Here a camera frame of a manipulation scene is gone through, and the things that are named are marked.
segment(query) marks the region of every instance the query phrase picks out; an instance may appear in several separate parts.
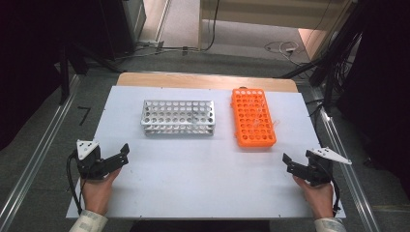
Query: sleeve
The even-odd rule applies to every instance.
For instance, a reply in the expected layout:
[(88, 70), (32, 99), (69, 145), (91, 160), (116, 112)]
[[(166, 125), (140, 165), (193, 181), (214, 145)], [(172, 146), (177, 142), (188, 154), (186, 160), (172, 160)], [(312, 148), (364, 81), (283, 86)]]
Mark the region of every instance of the sleeve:
[(314, 226), (317, 232), (346, 232), (341, 220), (333, 217), (318, 219)]
[(83, 210), (70, 232), (101, 232), (107, 221), (104, 216)]

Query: orange rack handle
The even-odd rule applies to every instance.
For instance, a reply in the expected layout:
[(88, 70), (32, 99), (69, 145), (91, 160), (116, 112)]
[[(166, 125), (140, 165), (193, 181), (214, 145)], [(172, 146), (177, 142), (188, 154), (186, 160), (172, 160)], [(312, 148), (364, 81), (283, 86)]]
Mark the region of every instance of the orange rack handle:
[(240, 147), (272, 147), (277, 142), (263, 90), (234, 89), (231, 106)]

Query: floor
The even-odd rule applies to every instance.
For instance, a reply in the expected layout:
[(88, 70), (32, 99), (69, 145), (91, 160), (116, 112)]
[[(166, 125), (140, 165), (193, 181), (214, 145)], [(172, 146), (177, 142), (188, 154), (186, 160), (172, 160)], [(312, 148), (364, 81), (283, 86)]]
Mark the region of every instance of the floor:
[[(195, 27), (197, 23), (189, 22), (190, 30), (185, 27), (169, 29), (170, 19), (178, 17), (173, 15), (176, 11), (173, 8), (181, 8), (182, 1), (172, 0), (169, 5), (169, 12), (163, 22), (163, 30), (160, 40), (166, 46), (195, 46), (197, 41)], [(193, 52), (183, 55), (182, 52), (166, 52), (160, 55), (147, 55), (142, 57), (130, 57), (119, 60), (115, 65), (129, 72), (174, 72), (174, 73), (211, 73), (228, 74), (238, 76), (273, 77), (288, 73), (294, 70), (297, 65), (291, 63), (280, 53), (272, 53), (264, 48), (264, 43), (276, 41), (295, 41), (300, 38), (294, 32), (288, 30), (284, 33), (283, 28), (271, 28), (272, 33), (268, 33), (265, 28), (260, 28), (261, 35), (266, 38), (253, 39), (247, 36), (247, 31), (253, 34), (246, 25), (235, 25), (232, 28), (243, 29), (240, 32), (243, 36), (240, 40), (235, 40), (233, 35), (235, 30), (226, 35), (233, 35), (233, 40), (223, 37), (217, 23), (215, 47), (206, 53)], [(300, 56), (291, 55), (292, 61), (308, 62), (303, 55), (303, 46), (300, 43)], [(136, 54), (149, 53), (148, 50), (141, 50)], [(39, 169), (27, 176), (32, 178), (30, 188), (21, 192), (24, 197), (21, 204), (16, 204), (15, 212), (0, 217), (0, 231), (68, 231), (73, 224), (72, 220), (65, 219), (66, 212), (71, 201), (70, 193), (67, 192), (67, 176), (65, 172), (67, 156), (73, 151), (74, 142), (78, 138), (92, 139), (98, 126), (104, 104), (110, 88), (116, 84), (118, 73), (112, 73), (105, 68), (95, 64), (86, 76), (76, 76), (77, 87), (73, 92), (71, 105), (68, 105), (67, 114), (60, 122), (58, 130), (53, 134), (44, 151), (42, 159), (34, 160), (42, 163)], [(298, 84), (298, 90), (304, 96), (306, 102), (314, 100), (311, 88), (308, 86), (307, 78), (311, 72), (295, 76), (293, 80)], [(12, 190), (21, 180), (27, 163), (39, 152), (37, 146), (42, 141), (42, 136), (47, 130), (49, 123), (57, 110), (60, 92), (57, 90), (42, 105), (36, 114), (26, 123), (20, 133), (10, 146), (0, 151), (0, 201), (7, 203)], [(84, 110), (80, 107), (91, 107), (90, 113), (84, 123), (80, 125), (84, 117)], [(315, 103), (307, 104), (307, 110), (313, 112)], [(374, 212), (378, 222), (379, 231), (409, 231), (410, 221), (408, 220), (409, 199), (401, 189), (398, 179), (390, 172), (377, 170), (362, 165), (366, 159), (366, 153), (361, 145), (361, 137), (355, 128), (345, 121), (340, 113), (334, 108), (333, 120), (337, 126), (338, 135), (341, 137), (346, 153), (353, 161), (354, 170), (362, 184), (369, 206)], [(317, 121), (317, 134), (324, 146), (332, 146), (332, 141), (321, 123)], [(342, 189), (341, 199), (345, 207), (347, 219), (343, 221), (348, 231), (366, 231), (361, 217), (358, 214), (350, 189), (346, 184), (339, 166), (335, 166), (336, 179)], [(12, 221), (5, 223), (5, 219), (12, 218)], [(131, 220), (111, 219), (104, 231), (129, 231), (132, 225)], [(310, 218), (305, 219), (281, 219), (271, 221), (272, 231), (313, 231)]]

